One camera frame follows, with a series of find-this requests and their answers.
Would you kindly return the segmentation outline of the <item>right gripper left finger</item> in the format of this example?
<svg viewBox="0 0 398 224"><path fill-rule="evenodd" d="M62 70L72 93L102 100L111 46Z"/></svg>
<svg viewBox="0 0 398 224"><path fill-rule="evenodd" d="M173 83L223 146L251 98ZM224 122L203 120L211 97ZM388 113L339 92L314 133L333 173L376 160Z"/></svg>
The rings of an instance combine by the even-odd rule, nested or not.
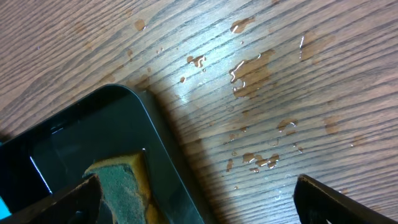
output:
<svg viewBox="0 0 398 224"><path fill-rule="evenodd" d="M100 214L103 190L99 177L90 174L77 184L65 187L55 194L1 220L1 224L95 224Z"/></svg>

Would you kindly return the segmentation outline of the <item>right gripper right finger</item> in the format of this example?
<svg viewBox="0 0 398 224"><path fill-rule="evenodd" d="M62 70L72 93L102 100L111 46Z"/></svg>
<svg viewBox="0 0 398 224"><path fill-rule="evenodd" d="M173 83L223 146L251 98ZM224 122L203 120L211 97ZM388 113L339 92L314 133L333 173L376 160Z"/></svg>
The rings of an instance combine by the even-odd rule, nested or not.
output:
<svg viewBox="0 0 398 224"><path fill-rule="evenodd" d="M293 198L301 223L397 224L305 174L298 176Z"/></svg>

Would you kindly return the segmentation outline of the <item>green and yellow sponge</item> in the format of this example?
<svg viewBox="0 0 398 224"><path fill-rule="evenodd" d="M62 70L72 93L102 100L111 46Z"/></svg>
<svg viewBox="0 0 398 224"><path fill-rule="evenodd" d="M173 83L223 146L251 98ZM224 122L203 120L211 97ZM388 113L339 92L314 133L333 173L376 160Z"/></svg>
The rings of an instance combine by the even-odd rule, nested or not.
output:
<svg viewBox="0 0 398 224"><path fill-rule="evenodd" d="M103 191L101 208L111 223L168 223L150 188L142 152L104 159L90 165Z"/></svg>

